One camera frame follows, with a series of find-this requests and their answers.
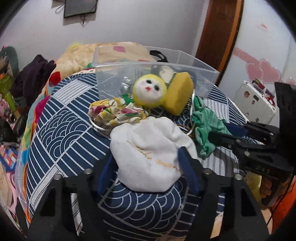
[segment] blue patterned bedspread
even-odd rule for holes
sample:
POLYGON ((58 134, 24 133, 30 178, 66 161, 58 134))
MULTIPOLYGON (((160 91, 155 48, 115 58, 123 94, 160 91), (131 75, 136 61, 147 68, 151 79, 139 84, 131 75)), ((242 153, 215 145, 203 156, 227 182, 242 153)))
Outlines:
MULTIPOLYGON (((92 71, 74 74, 62 80, 52 92, 38 122, 29 154, 27 200, 29 213, 35 209, 47 185, 57 173, 65 177, 78 175, 93 167, 109 150, 108 133, 92 128, 87 116, 89 105, 98 100, 96 75, 92 71)), ((230 100, 216 87, 205 104, 227 122, 246 123, 230 100)), ((155 117, 166 116, 176 124, 188 126, 189 113, 172 116, 161 108, 155 117)), ((224 176, 238 173, 238 162, 231 150, 218 147, 207 158, 200 158, 204 167, 224 176)), ((217 213, 223 210, 224 196, 219 196, 217 213)), ((82 228, 77 197, 72 194, 72 209, 77 231, 82 228)), ((186 236, 193 222, 201 197, 194 196, 181 177, 167 192, 143 194, 129 190, 117 178, 98 206, 113 240, 169 240, 186 236)))

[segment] yellow doll head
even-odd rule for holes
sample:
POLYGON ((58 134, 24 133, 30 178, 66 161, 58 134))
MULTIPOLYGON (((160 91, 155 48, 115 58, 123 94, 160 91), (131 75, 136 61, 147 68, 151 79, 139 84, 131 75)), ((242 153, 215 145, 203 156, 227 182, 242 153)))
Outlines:
POLYGON ((153 74, 144 75, 133 85, 133 100, 136 104, 155 108, 163 104, 167 87, 164 81, 153 74))

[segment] black strap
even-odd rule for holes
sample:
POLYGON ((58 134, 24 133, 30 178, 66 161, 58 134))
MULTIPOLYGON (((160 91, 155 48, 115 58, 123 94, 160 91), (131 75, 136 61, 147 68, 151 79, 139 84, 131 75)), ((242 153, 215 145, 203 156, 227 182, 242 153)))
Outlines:
POLYGON ((150 55, 160 58, 157 62, 168 63, 167 57, 158 50, 150 50, 150 55))

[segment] pink heart pattern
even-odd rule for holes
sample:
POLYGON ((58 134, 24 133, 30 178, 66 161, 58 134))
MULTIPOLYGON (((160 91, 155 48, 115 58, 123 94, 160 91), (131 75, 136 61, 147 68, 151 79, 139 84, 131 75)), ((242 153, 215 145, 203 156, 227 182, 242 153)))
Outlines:
POLYGON ((259 68, 263 70, 263 81, 265 84, 278 82, 281 79, 281 73, 276 67, 272 67, 266 59, 261 59, 259 68))
POLYGON ((250 80, 261 80, 263 78, 263 70, 258 68, 254 63, 247 63, 246 69, 250 80))
POLYGON ((126 49, 123 46, 114 46, 113 49, 117 52, 125 53, 126 49))

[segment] door frame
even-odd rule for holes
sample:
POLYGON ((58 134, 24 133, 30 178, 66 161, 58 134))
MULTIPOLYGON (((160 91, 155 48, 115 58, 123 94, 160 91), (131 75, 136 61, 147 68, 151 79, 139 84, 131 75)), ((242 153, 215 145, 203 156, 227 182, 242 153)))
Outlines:
MULTIPOLYGON (((203 31, 202 31, 202 35, 201 35, 201 38, 200 38, 200 42, 199 42, 199 45, 198 45, 198 49, 197 49, 197 52, 196 52, 196 58, 198 58, 198 55, 201 51, 201 44, 205 38, 205 35, 206 35, 206 27, 209 23, 209 19, 210 19, 210 13, 211 13, 211 10, 212 10, 212 6, 213 6, 213 2, 215 0, 210 0, 209 2, 209 7, 207 9, 207 16, 206 16, 206 19, 205 19, 205 25, 204 25, 204 28, 203 28, 203 31)), ((234 20, 233 20, 233 25, 232 25, 232 28, 231 28, 231 31, 230 31, 230 35, 229 35, 229 39, 228 39, 228 42, 227 42, 227 45, 226 45, 226 48, 225 48, 225 52, 223 54, 223 57, 222 57, 222 61, 218 67, 218 71, 220 72, 215 84, 216 85, 219 85, 221 79, 222 79, 222 76, 226 70, 226 67, 227 67, 227 64, 229 62, 229 59, 231 57, 231 54, 232 54, 232 50, 234 48, 234 45, 235 45, 235 41, 237 39, 237 34, 239 32, 239 27, 240 27, 240 23, 241 23, 241 20, 242 20, 242 13, 243 13, 243 6, 244 6, 244 0, 237 0, 237 5, 236 5, 236 8, 235 8, 235 14, 234 14, 234 20)))

